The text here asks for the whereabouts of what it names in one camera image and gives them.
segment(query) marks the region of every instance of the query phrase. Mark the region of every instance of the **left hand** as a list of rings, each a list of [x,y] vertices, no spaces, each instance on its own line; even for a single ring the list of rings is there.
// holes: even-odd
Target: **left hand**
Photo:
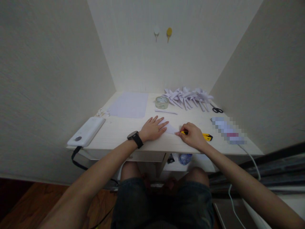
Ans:
[[[159,125],[159,123],[164,119],[164,117],[160,119],[157,118],[158,116],[154,118],[151,117],[142,127],[141,131],[139,132],[139,136],[142,142],[145,142],[147,140],[154,141],[166,131],[166,127],[164,126],[166,126],[169,121]]]

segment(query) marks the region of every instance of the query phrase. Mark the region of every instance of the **cable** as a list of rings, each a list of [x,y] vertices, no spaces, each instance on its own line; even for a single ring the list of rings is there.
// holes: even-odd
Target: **cable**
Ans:
[[[75,155],[81,150],[81,148],[82,148],[81,146],[78,146],[78,147],[76,147],[75,150],[73,151],[73,154],[72,154],[72,156],[71,156],[72,163],[73,163],[74,165],[76,165],[77,167],[83,169],[83,170],[88,170],[87,167],[85,167],[85,166],[81,165],[80,163],[74,161]],[[114,182],[117,184],[117,186],[119,186],[119,183],[118,183],[117,180],[112,179],[112,178],[111,178],[110,180],[114,181]]]
[[[258,180],[260,181],[260,180],[261,180],[261,174],[260,174],[260,172],[259,172],[259,170],[258,170],[258,167],[257,167],[257,165],[256,165],[256,163],[255,163],[255,160],[253,159],[253,157],[252,157],[244,148],[242,148],[240,145],[238,145],[238,146],[239,146],[243,151],[245,151],[245,152],[250,156],[250,158],[252,159],[253,164],[254,164],[254,166],[255,166],[255,168],[256,168],[257,174],[258,174]],[[233,212],[234,212],[236,218],[238,219],[238,221],[241,223],[242,227],[243,227],[244,229],[246,229],[245,226],[242,224],[241,220],[238,218],[236,212],[235,212],[233,199],[232,199],[231,194],[230,194],[231,188],[232,188],[232,184],[230,184],[228,193],[229,193],[229,197],[230,197],[230,199],[231,199]]]
[[[110,209],[110,211],[104,216],[104,218],[98,223],[96,224],[94,227],[90,228],[90,229],[97,229],[97,227],[106,219],[106,217],[110,214],[110,212],[112,211],[112,209]]]
[[[245,151],[246,154],[248,154],[248,155],[250,156],[250,158],[252,159],[253,164],[254,164],[254,166],[255,166],[255,168],[256,168],[256,171],[257,171],[258,180],[260,181],[260,180],[261,180],[261,174],[260,174],[260,171],[258,170],[258,167],[257,167],[257,165],[256,165],[256,163],[255,163],[255,160],[253,159],[253,157],[251,156],[251,154],[249,154],[244,148],[242,148],[240,145],[238,145],[238,146],[239,146],[243,151]]]

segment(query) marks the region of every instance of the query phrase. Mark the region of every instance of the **white drawer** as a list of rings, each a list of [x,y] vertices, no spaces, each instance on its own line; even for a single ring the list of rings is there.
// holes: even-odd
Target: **white drawer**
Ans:
[[[84,149],[91,157],[99,160],[106,156],[111,150],[102,149]],[[142,161],[142,162],[162,162],[165,152],[156,151],[135,151],[133,152],[127,161]]]

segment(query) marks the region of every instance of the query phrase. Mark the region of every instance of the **forearm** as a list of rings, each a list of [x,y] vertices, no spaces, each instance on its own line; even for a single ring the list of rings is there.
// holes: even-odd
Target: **forearm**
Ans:
[[[126,140],[84,172],[63,194],[41,228],[81,228],[93,197],[137,148]]]
[[[249,173],[214,149],[200,149],[226,176],[238,193],[270,225],[278,228],[304,228],[305,222],[285,202]]]

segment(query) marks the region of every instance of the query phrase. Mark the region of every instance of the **black watch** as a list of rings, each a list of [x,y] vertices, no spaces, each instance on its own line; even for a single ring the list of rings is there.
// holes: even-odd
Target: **black watch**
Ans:
[[[143,145],[143,142],[139,136],[139,132],[138,131],[134,131],[132,132],[130,135],[127,136],[128,140],[134,140],[136,142],[136,144],[138,145],[138,149],[141,148],[141,146]]]

